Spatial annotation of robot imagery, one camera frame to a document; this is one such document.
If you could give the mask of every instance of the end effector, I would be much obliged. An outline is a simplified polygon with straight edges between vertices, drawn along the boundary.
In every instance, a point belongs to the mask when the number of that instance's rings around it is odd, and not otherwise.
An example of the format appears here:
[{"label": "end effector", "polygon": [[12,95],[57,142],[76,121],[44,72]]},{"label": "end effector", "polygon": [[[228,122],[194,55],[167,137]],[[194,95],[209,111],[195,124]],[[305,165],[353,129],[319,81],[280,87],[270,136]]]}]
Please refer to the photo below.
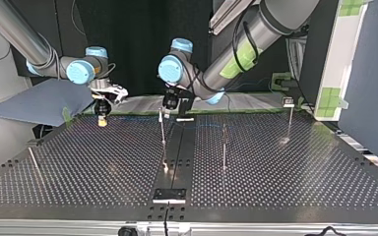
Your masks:
[{"label": "end effector", "polygon": [[100,127],[107,125],[106,117],[112,106],[119,105],[128,95],[126,88],[112,84],[109,74],[115,64],[108,64],[107,51],[103,47],[93,46],[86,49],[86,56],[81,59],[57,56],[48,66],[35,66],[27,61],[29,71],[38,76],[52,76],[69,79],[77,85],[88,85],[95,100],[94,114]]}]

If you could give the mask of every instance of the green tape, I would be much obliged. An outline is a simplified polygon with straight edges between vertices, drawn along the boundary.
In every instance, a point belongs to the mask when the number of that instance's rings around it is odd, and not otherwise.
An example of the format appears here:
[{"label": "green tape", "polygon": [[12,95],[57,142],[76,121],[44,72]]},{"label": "green tape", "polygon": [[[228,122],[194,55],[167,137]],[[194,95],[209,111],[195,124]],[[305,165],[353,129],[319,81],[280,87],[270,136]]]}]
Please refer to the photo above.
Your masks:
[{"label": "green tape", "polygon": [[66,106],[63,107],[62,115],[63,115],[64,122],[66,123],[66,127],[69,127],[73,120],[73,117],[70,115],[69,108],[67,108]]},{"label": "green tape", "polygon": [[[257,48],[257,49],[260,55],[263,52],[263,50],[260,48]],[[248,71],[254,66],[253,61],[256,58],[256,53],[254,52],[254,48],[248,40],[246,40],[244,44],[241,45],[240,48],[238,48],[237,55],[238,55],[238,60],[241,66],[245,70]],[[229,60],[229,62],[226,63],[222,71],[220,71],[220,75],[226,79],[233,79],[241,72],[242,71],[238,67],[237,62],[235,61],[235,58],[232,57],[231,60]]]},{"label": "green tape", "polygon": [[363,0],[343,0],[340,17],[358,16],[363,4]]},{"label": "green tape", "polygon": [[340,106],[340,92],[339,88],[322,88],[317,117],[334,117],[337,107]]},{"label": "green tape", "polygon": [[284,73],[273,73],[272,74],[272,90],[289,90],[289,88],[283,88],[279,85],[276,85],[276,80],[285,80],[290,81],[291,80],[291,72],[284,72]]}]

